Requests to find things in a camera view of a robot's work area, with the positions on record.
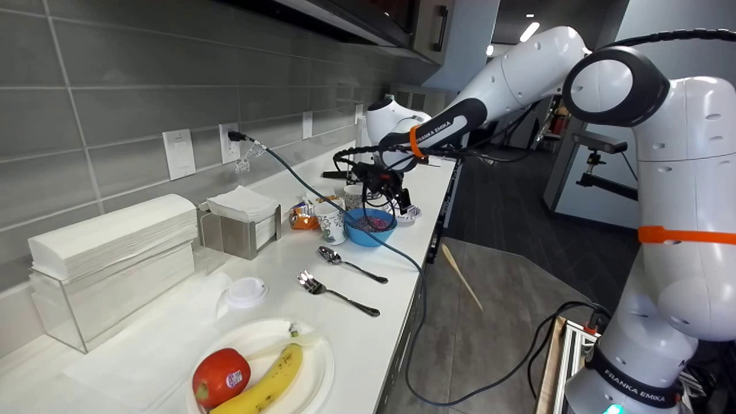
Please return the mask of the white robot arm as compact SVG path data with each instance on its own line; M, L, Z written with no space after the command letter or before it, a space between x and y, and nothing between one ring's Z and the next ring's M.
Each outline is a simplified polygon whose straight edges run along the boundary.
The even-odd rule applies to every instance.
M630 41L592 51L569 26L490 60L436 118L391 99L368 107L368 189L472 132L558 91L582 121L637 140L640 252L587 364L567 381L574 414L677 414L678 375L699 342L736 337L736 90L715 75L665 75Z

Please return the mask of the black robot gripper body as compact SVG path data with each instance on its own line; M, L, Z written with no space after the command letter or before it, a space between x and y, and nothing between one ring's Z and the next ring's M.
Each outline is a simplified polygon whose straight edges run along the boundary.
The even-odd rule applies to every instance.
M374 193L380 193L387 199L398 199L403 193L403 174L397 171L354 164L352 174L363 185L362 199L368 199Z

